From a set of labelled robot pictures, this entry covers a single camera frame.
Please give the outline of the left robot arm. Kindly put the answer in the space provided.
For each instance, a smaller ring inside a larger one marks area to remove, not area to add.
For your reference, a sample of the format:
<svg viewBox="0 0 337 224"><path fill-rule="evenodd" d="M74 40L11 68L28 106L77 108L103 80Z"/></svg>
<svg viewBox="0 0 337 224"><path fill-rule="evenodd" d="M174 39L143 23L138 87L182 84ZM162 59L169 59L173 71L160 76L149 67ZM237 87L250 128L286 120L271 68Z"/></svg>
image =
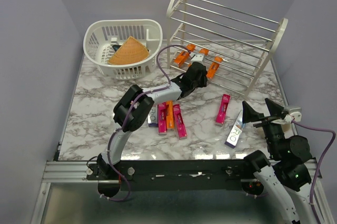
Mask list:
<svg viewBox="0 0 337 224"><path fill-rule="evenodd" d="M193 62L186 72L164 85L152 88L132 85L113 109L113 121L119 127L113 131L106 150L97 158L99 174L105 179L123 177L117 171L116 164L121 161L123 149L131 133L144 124L153 106L179 100L197 88L206 87L206 74L206 67L202 63Z"/></svg>

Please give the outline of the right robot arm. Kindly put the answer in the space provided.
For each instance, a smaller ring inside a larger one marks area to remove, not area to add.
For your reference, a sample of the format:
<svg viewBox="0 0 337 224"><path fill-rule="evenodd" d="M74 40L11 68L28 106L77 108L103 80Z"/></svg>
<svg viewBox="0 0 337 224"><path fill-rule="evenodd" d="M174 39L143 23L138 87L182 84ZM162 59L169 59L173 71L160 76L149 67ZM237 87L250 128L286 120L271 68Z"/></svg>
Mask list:
<svg viewBox="0 0 337 224"><path fill-rule="evenodd" d="M286 138L282 127L300 122L300 107L283 107L265 99L270 115L255 111L243 101L242 121L262 128L267 150L266 157L260 150L244 157L243 173L262 183L285 223L312 222L309 193L312 182L305 163L312 158L308 140L299 135Z"/></svg>

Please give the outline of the orange toothpaste box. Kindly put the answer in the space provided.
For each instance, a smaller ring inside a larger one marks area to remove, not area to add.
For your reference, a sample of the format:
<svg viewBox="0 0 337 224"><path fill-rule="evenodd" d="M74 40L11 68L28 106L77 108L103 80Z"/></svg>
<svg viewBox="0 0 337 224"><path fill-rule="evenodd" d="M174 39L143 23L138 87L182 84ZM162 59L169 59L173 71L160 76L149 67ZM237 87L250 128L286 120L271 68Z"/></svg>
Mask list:
<svg viewBox="0 0 337 224"><path fill-rule="evenodd" d="M198 53L203 53L203 54L205 54L205 57L206 57L209 53L209 50L205 49L205 48L202 48ZM190 59L194 54L198 54L198 53L190 52Z"/></svg>
<svg viewBox="0 0 337 224"><path fill-rule="evenodd" d="M166 127L167 130L174 129L173 102L171 100L166 102Z"/></svg>
<svg viewBox="0 0 337 224"><path fill-rule="evenodd" d="M187 45L187 51L181 51L180 54L174 59L173 65L180 68L189 58L190 54L194 52L195 45L188 44Z"/></svg>
<svg viewBox="0 0 337 224"><path fill-rule="evenodd" d="M215 76L216 71L218 70L220 63L223 61L221 57L215 57L214 61L211 63L208 71L207 71L207 78L212 79Z"/></svg>

